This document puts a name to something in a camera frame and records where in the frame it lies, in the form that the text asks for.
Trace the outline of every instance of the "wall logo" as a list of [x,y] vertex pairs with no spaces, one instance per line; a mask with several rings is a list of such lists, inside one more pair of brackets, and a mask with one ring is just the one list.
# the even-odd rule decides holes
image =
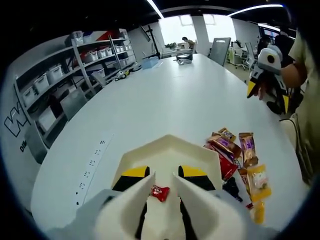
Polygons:
[[28,122],[26,115],[24,114],[20,102],[16,103],[10,115],[4,120],[5,127],[13,134],[13,136],[18,137],[21,132],[20,127],[23,127]]

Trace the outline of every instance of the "window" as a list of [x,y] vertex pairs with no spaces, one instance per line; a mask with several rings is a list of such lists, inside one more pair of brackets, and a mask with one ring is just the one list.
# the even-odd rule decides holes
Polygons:
[[203,15],[209,42],[213,43],[215,38],[231,38],[236,40],[234,23],[229,16],[224,15]]
[[196,41],[196,32],[190,15],[172,16],[159,20],[164,44],[182,43],[183,37]]

